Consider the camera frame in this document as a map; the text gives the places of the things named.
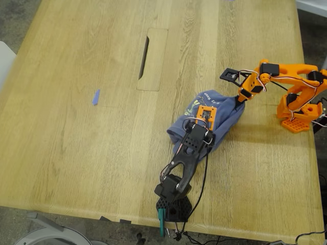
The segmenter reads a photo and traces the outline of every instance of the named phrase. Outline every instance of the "blue t-shirt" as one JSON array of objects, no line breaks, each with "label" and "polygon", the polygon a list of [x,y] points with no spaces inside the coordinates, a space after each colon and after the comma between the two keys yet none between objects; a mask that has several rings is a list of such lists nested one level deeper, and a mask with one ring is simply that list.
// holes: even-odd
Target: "blue t-shirt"
[{"label": "blue t-shirt", "polygon": [[[185,130],[182,125],[184,120],[188,117],[196,117],[200,105],[217,108],[213,127],[213,133],[216,135],[216,139],[212,151],[217,149],[229,129],[237,123],[245,108],[245,103],[236,106],[236,97],[222,96],[215,90],[199,93],[189,104],[184,115],[180,116],[178,120],[167,129],[167,133],[175,144],[173,148],[174,153],[178,150],[180,142],[185,135]],[[198,121],[198,123],[201,125],[205,124],[201,121]],[[200,158],[205,154],[206,149],[203,149]]]}]

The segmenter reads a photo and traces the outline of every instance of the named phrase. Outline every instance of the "wooden table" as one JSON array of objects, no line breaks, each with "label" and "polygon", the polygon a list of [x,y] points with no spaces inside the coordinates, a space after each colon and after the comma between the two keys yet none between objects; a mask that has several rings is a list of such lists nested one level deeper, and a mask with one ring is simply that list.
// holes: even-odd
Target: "wooden table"
[{"label": "wooden table", "polygon": [[[201,91],[236,95],[221,72],[262,58],[303,62],[294,1],[43,0],[0,94],[0,205],[158,226],[166,129]],[[284,91],[267,90],[209,156],[187,230],[288,243],[323,230],[313,133],[281,127]]]}]

